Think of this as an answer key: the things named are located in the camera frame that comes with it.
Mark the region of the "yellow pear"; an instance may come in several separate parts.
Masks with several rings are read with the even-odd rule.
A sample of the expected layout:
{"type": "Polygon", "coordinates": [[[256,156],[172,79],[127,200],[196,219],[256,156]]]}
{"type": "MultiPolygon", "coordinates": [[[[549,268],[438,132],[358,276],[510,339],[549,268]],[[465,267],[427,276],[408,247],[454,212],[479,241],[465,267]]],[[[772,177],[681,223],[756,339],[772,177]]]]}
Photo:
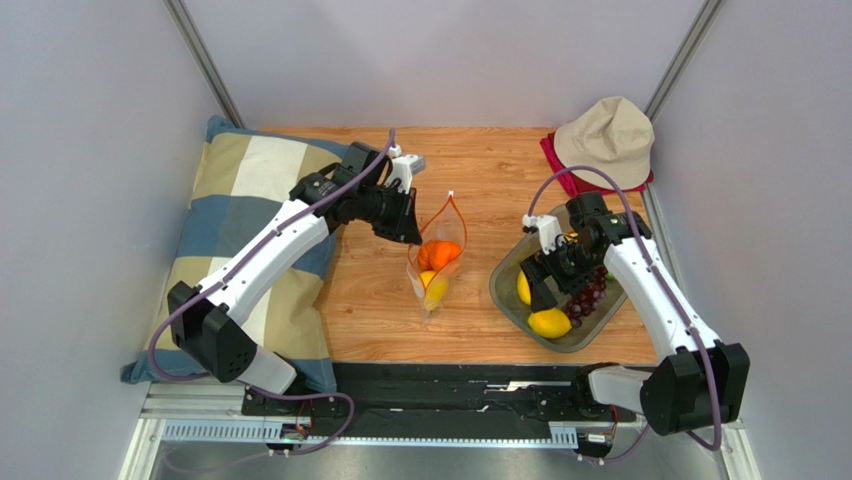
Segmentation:
{"type": "Polygon", "coordinates": [[[449,280],[434,270],[421,272],[419,280],[423,287],[423,308],[429,312],[438,309],[441,306],[444,295],[449,289],[449,280]]]}

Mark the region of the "yellow lemon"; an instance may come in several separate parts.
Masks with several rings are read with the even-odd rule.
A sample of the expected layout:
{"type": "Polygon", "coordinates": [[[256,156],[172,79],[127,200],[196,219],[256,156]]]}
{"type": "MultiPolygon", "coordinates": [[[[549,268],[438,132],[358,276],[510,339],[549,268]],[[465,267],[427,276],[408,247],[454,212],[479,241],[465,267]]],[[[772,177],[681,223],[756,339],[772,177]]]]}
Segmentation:
{"type": "Polygon", "coordinates": [[[573,329],[570,318],[557,308],[531,313],[527,325],[536,335],[545,339],[561,338],[573,329]]]}

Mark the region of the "purple grape bunch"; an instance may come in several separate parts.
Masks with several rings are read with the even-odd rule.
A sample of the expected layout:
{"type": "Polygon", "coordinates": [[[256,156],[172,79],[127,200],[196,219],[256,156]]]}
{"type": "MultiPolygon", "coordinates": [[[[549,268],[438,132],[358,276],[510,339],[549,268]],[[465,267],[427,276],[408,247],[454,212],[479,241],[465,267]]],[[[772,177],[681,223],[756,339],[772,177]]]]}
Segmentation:
{"type": "Polygon", "coordinates": [[[608,270],[599,267],[592,280],[564,308],[573,329],[580,328],[583,320],[591,316],[607,295],[608,270]]]}

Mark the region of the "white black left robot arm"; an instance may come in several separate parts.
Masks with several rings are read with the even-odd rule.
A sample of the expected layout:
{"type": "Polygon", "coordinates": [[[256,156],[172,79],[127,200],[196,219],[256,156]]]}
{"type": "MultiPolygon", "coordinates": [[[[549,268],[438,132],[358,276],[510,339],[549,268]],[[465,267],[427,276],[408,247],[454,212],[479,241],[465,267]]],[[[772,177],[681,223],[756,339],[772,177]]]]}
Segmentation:
{"type": "Polygon", "coordinates": [[[425,167],[423,156],[402,154],[393,142],[383,150],[352,143],[341,161],[298,180],[273,219],[223,267],[194,286],[173,286],[162,327],[218,381],[285,393],[297,370],[249,336],[249,314],[297,260],[351,221],[369,224],[379,238],[421,244],[412,181],[425,167]]]}

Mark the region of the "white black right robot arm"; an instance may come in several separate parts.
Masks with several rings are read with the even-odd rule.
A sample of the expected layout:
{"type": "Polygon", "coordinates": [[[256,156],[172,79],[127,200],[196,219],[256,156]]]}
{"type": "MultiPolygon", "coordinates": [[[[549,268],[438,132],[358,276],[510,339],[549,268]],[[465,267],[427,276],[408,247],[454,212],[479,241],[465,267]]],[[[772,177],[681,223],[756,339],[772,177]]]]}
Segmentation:
{"type": "Polygon", "coordinates": [[[599,273],[610,273],[632,302],[651,336],[658,365],[642,371],[599,363],[577,373],[588,405],[614,405],[646,418],[660,436],[694,433],[738,419],[750,369],[739,343],[727,344],[702,320],[653,253],[649,227],[634,212],[614,213],[601,194],[566,204],[571,235],[553,215],[523,217],[524,232],[539,246],[521,260],[534,312],[564,308],[599,273]]]}

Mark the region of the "orange mini pumpkin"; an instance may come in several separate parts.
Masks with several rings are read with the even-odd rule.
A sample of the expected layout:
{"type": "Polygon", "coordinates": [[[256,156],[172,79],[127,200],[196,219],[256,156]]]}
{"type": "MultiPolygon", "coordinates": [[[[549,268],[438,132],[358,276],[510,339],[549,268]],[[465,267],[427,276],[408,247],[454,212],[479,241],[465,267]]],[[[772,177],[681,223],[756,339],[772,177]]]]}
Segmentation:
{"type": "Polygon", "coordinates": [[[440,240],[429,240],[420,246],[416,260],[421,270],[432,270],[431,253],[432,249],[440,244],[440,240]]]}

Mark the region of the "clear orange zip top bag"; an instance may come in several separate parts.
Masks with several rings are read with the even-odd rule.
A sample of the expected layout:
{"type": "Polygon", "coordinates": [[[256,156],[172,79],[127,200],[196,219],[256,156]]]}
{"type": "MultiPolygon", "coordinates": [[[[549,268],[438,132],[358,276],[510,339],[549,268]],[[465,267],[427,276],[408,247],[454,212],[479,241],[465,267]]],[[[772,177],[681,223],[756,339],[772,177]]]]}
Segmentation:
{"type": "Polygon", "coordinates": [[[444,305],[453,279],[460,273],[468,243],[468,229],[449,190],[443,205],[421,228],[421,245],[408,247],[406,273],[425,328],[444,305]]]}

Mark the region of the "orange tangerine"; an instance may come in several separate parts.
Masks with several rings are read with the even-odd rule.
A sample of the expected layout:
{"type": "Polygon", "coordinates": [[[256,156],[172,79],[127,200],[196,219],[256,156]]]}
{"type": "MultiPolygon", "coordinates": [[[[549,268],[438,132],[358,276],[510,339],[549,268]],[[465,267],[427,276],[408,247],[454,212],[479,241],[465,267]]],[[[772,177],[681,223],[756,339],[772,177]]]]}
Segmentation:
{"type": "Polygon", "coordinates": [[[456,260],[462,252],[461,246],[453,241],[440,240],[440,244],[432,249],[431,264],[433,270],[440,271],[456,260]]]}

